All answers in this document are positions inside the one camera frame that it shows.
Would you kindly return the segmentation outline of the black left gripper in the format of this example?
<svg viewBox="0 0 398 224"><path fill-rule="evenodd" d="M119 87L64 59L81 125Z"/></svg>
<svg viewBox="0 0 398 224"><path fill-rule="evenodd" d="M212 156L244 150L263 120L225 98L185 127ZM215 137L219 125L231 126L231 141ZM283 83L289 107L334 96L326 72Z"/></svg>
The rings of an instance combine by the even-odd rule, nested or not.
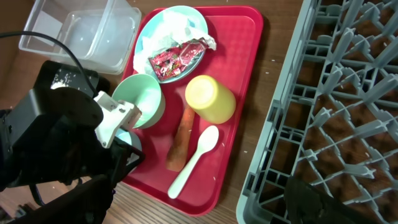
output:
<svg viewBox="0 0 398 224"><path fill-rule="evenodd" d="M114 188L145 159L145 154L115 139L109 149L96 143L78 143L66 152L45 156L29 177L35 183L67 183L91 179L41 206L27 216L28 223L102 223L113 201Z"/></svg>

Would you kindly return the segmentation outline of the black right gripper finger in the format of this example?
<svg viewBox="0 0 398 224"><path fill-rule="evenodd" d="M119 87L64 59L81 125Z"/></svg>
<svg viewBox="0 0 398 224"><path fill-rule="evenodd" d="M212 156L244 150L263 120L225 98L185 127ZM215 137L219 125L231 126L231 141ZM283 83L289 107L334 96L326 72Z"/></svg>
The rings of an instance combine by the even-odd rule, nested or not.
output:
<svg viewBox="0 0 398 224"><path fill-rule="evenodd" d="M312 185L290 176L284 201L292 224L376 224Z"/></svg>

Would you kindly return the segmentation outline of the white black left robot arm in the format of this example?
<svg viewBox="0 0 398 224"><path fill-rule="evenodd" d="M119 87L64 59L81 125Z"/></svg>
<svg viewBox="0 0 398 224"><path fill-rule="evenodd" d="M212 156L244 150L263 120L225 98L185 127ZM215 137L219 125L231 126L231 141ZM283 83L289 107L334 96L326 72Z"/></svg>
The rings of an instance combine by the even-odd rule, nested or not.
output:
<svg viewBox="0 0 398 224"><path fill-rule="evenodd" d="M1 111L1 188L28 186L37 208L14 223L101 223L116 185L145 158L117 137L140 109L90 86L51 88L39 76L11 110Z"/></svg>

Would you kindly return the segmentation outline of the yellow plastic cup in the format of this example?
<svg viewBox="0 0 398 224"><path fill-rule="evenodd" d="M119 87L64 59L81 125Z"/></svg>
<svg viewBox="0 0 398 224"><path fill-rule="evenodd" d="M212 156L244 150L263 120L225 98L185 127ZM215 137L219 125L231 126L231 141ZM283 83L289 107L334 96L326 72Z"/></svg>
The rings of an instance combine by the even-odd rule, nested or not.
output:
<svg viewBox="0 0 398 224"><path fill-rule="evenodd" d="M213 124L227 122L236 109L233 92L208 75L199 75L189 81L185 99L202 119Z"/></svg>

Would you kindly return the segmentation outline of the orange carrot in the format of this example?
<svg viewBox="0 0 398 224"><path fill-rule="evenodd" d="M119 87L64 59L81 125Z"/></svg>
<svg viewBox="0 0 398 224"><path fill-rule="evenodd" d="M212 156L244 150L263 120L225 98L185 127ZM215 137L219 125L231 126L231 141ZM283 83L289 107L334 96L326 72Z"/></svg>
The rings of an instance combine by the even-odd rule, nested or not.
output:
<svg viewBox="0 0 398 224"><path fill-rule="evenodd" d="M190 134L192 131L195 112L187 105L183 112L173 144L167 153L166 169L180 172L187 161Z"/></svg>

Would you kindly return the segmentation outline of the light blue bowl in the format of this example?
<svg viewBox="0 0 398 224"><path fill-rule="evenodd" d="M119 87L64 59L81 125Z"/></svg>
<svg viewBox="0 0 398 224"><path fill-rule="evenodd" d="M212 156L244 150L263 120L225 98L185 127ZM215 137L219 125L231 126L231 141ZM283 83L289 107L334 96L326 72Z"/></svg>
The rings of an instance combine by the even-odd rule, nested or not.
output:
<svg viewBox="0 0 398 224"><path fill-rule="evenodd" d="M135 147L136 149L142 151L141 141L135 133L130 133L123 129L118 129L116 132L116 137L119 138L120 140L128 143L132 147ZM127 163L130 164L130 163L136 161L138 158L139 158L139 156L137 154L132 153L130 158L127 160Z"/></svg>

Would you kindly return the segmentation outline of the mint green bowl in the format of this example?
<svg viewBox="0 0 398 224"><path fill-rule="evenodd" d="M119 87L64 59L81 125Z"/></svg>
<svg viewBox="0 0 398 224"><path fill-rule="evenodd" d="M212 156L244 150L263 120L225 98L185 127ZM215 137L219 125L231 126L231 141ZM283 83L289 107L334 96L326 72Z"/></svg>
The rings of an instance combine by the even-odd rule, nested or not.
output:
<svg viewBox="0 0 398 224"><path fill-rule="evenodd" d="M134 129L149 128L157 123L165 111L165 97L157 79L147 74L135 74L123 80L113 92L114 100L134 104L141 117Z"/></svg>

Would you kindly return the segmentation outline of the white rice pile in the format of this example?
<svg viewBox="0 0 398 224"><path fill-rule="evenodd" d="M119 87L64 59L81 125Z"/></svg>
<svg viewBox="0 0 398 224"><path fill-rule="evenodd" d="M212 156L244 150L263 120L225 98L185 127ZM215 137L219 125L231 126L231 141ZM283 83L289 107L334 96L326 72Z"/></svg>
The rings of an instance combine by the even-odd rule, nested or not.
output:
<svg viewBox="0 0 398 224"><path fill-rule="evenodd" d="M50 88L54 90L54 89L62 88L62 87L70 87L71 82L72 82L72 79L70 78L69 73L66 73L66 74L56 73Z"/></svg>

